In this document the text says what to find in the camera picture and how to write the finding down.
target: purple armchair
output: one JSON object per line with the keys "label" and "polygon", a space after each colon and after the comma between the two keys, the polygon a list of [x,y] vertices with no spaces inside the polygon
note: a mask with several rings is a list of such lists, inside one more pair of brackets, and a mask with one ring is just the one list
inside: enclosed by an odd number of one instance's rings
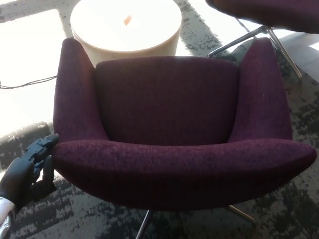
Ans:
{"label": "purple armchair", "polygon": [[98,198],[152,211],[226,207],[284,185],[316,159],[292,140],[283,80],[268,39],[240,67],[200,57],[99,63],[63,42],[55,169]]}
{"label": "purple armchair", "polygon": [[301,72],[275,35],[273,28],[318,34],[319,0],[206,0],[206,2],[209,6],[230,16],[262,24],[246,35],[210,52],[209,57],[265,32],[269,34],[274,45],[282,52],[295,73],[301,78]]}

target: metal chair leg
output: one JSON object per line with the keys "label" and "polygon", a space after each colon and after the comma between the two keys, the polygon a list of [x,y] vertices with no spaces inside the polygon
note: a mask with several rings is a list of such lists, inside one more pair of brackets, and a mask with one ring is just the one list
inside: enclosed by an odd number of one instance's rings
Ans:
{"label": "metal chair leg", "polygon": [[146,231],[146,228],[148,227],[148,225],[150,223],[150,220],[151,220],[152,216],[153,216],[153,211],[148,210],[146,212],[146,215],[144,217],[144,220],[142,222],[140,230],[139,230],[139,232],[138,232],[138,234],[136,236],[136,239],[142,239],[142,237],[143,237],[143,235],[144,235],[144,233]]}
{"label": "metal chair leg", "polygon": [[216,55],[217,53],[220,53],[220,52],[228,49],[229,47],[237,45],[238,43],[241,43],[241,42],[243,42],[243,41],[245,41],[245,40],[247,40],[247,39],[249,39],[251,37],[256,36],[259,33],[262,33],[262,32],[267,32],[267,27],[266,26],[260,26],[257,29],[255,29],[253,31],[250,31],[247,34],[243,35],[242,37],[239,37],[238,39],[228,43],[227,45],[224,45],[222,47],[217,48],[216,50],[210,52],[208,54],[208,57],[212,57],[213,55]]}
{"label": "metal chair leg", "polygon": [[256,220],[253,217],[249,216],[248,214],[244,213],[243,211],[239,210],[238,208],[235,208],[234,206],[228,206],[225,209],[236,214],[237,216],[249,221],[253,225],[256,224]]}
{"label": "metal chair leg", "polygon": [[286,60],[289,62],[289,64],[291,65],[291,67],[293,68],[293,70],[295,71],[295,73],[297,74],[297,76],[299,78],[301,78],[303,75],[301,74],[301,72],[299,71],[298,67],[295,65],[295,63],[293,62],[293,60],[291,59],[290,55],[288,54],[288,52],[285,50],[284,46],[282,45],[282,43],[280,42],[280,40],[278,39],[278,37],[275,35],[273,29],[271,27],[269,27],[267,29],[267,32],[270,36],[270,38],[272,39],[272,41],[275,43],[275,45],[277,46],[277,48],[282,52],[282,54],[284,55],[284,57],[286,58]]}

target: armchair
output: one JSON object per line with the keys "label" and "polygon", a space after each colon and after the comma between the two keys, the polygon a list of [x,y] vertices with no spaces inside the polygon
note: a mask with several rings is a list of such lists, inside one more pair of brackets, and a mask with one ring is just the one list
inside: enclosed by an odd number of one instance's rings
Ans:
{"label": "armchair", "polygon": [[154,211],[230,206],[271,192],[307,169],[317,152],[292,140],[283,80],[268,39],[240,67],[200,57],[99,63],[63,42],[54,168],[83,191]]}

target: white side table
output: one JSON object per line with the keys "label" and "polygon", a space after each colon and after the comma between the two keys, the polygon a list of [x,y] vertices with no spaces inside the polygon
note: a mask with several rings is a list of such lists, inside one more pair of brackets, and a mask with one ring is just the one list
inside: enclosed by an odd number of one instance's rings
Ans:
{"label": "white side table", "polygon": [[176,54],[181,11],[173,0],[81,0],[71,14],[73,36],[93,65]]}

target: black cable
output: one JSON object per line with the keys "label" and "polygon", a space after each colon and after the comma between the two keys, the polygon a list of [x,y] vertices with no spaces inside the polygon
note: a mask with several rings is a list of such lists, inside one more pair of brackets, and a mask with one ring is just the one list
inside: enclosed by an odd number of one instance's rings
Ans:
{"label": "black cable", "polygon": [[31,85],[35,85],[35,84],[44,83],[44,82],[47,82],[47,81],[51,81],[51,80],[53,80],[55,78],[56,78],[56,76],[51,76],[51,77],[44,78],[44,79],[41,79],[41,80],[31,81],[31,82],[25,83],[25,84],[20,85],[20,86],[12,86],[12,87],[10,87],[10,86],[2,86],[0,84],[0,89],[12,90],[12,89],[16,89],[16,88],[20,88],[20,87],[24,87],[24,86],[31,86]]}

